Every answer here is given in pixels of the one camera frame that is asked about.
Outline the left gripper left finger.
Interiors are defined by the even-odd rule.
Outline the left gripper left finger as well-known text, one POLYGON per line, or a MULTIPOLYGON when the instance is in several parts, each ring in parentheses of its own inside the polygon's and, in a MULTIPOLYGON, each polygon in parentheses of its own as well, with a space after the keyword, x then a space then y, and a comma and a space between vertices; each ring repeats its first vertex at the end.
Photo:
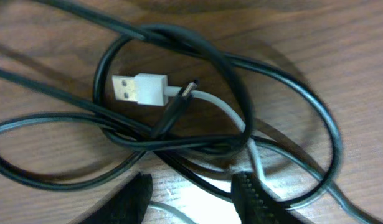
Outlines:
POLYGON ((153 193, 151 174, 137 173, 81 224, 140 224, 153 193))

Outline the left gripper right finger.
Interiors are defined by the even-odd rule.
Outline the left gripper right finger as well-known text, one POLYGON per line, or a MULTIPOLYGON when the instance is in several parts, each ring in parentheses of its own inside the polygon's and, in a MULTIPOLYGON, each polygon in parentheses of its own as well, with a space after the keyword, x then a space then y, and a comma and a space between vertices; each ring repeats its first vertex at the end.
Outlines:
POLYGON ((232 176, 231 199, 242 223, 303 224, 306 223, 285 210, 263 188, 250 172, 232 176))

